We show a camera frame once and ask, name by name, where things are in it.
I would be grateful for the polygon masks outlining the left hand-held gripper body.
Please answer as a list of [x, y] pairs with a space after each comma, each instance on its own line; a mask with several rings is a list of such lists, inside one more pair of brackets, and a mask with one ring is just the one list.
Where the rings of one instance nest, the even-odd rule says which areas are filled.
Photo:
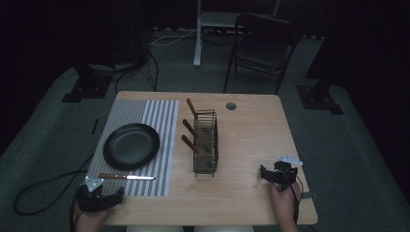
[[108, 201], [102, 195], [103, 179], [86, 176], [83, 184], [77, 189], [75, 199], [83, 212], [96, 213], [109, 208]]

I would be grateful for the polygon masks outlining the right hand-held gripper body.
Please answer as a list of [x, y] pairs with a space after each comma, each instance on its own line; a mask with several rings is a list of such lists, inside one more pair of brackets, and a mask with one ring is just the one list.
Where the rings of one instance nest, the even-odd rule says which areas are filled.
[[287, 189], [298, 178], [298, 167], [304, 163], [290, 155], [277, 156], [274, 163], [274, 183], [280, 185], [281, 190]]

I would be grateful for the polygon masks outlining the person's left hand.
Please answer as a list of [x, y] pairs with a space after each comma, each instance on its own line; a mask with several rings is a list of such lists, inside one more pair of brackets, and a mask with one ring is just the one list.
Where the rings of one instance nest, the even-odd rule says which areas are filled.
[[108, 210], [96, 213], [82, 212], [75, 204], [73, 210], [74, 232], [100, 232], [107, 216]]

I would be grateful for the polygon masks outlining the person's right hand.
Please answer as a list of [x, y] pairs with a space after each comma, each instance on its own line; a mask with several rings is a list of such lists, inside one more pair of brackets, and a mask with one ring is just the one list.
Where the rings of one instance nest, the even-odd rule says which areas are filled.
[[294, 220], [295, 206], [301, 198], [301, 188], [294, 183], [290, 188], [278, 191], [274, 184], [270, 184], [273, 211], [278, 222], [281, 220]]

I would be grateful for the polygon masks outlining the black round plate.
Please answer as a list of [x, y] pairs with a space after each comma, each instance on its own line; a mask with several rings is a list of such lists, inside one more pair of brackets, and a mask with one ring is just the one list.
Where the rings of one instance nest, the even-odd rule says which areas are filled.
[[113, 131], [103, 144], [103, 158], [117, 170], [135, 170], [150, 162], [160, 148], [160, 136], [152, 127], [133, 123]]

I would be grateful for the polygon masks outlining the grey striped placemat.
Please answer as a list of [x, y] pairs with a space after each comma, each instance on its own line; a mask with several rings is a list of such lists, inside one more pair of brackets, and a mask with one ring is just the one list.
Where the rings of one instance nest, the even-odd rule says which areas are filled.
[[[167, 196], [169, 192], [174, 140], [177, 125], [178, 101], [115, 101], [86, 177], [99, 179], [100, 173], [156, 177], [154, 181], [104, 179], [102, 195], [124, 189], [125, 196]], [[152, 127], [160, 137], [160, 147], [155, 157], [133, 171], [120, 171], [109, 166], [103, 158], [103, 145], [109, 135], [121, 126], [141, 123]]]

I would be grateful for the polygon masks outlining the black folding chair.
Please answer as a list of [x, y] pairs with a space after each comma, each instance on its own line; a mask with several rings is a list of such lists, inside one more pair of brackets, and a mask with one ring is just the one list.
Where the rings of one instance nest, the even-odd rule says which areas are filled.
[[276, 76], [276, 95], [291, 57], [304, 37], [301, 30], [287, 20], [240, 14], [235, 19], [234, 33], [223, 92], [227, 90], [231, 68], [236, 72], [241, 67]]

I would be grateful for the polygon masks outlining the white metal stand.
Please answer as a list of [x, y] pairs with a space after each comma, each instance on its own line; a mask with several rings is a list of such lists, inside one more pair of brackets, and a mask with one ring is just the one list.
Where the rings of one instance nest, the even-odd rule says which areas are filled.
[[211, 10], [204, 11], [202, 9], [203, 0], [196, 1], [196, 39], [193, 55], [193, 66], [199, 68], [201, 66], [202, 56], [202, 29], [204, 27], [211, 28], [233, 28], [236, 17], [240, 14], [239, 11], [229, 12], [228, 10]]

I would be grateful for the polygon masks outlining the wooden-handled table knife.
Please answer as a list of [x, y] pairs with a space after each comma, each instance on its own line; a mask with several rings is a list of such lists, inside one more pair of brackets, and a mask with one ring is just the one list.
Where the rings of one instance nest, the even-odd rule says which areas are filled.
[[122, 175], [122, 174], [108, 174], [108, 173], [100, 173], [99, 178], [124, 179], [124, 180], [136, 180], [136, 181], [155, 181], [158, 179], [157, 177], [150, 177], [150, 176]]

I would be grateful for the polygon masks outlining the black stand with base plate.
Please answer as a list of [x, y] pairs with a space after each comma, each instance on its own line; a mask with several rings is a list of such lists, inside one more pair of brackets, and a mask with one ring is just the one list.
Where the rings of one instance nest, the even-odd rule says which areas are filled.
[[66, 94], [62, 102], [81, 102], [82, 99], [103, 99], [106, 95], [111, 74], [98, 74], [88, 64], [74, 66], [78, 79], [72, 90]]
[[325, 48], [320, 48], [314, 57], [306, 78], [316, 79], [314, 85], [297, 85], [297, 92], [304, 109], [329, 110], [343, 115], [341, 106], [334, 101], [330, 88], [336, 77], [336, 58]]

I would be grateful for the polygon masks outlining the wooden-handled utensil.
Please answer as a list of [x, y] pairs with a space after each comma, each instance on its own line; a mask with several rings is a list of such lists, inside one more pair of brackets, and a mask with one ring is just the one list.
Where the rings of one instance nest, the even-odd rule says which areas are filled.
[[201, 143], [191, 142], [184, 134], [182, 135], [182, 140], [193, 152], [193, 169], [205, 169], [215, 167], [215, 157], [213, 149], [203, 145]]
[[187, 104], [190, 109], [190, 112], [193, 115], [193, 129], [195, 131], [203, 131], [208, 132], [208, 130], [204, 126], [204, 117], [200, 114], [197, 110], [194, 109], [194, 106], [190, 99], [187, 99]]
[[202, 130], [195, 131], [186, 119], [183, 120], [183, 125], [193, 136], [193, 141], [190, 141], [184, 134], [182, 135], [181, 139], [188, 145], [188, 147], [193, 151], [195, 155], [200, 154], [200, 151], [197, 148], [197, 145], [200, 145], [202, 147], [202, 150], [206, 153], [212, 152], [211, 147], [209, 146], [209, 144], [206, 142], [206, 139], [205, 139], [207, 132], [203, 132]]

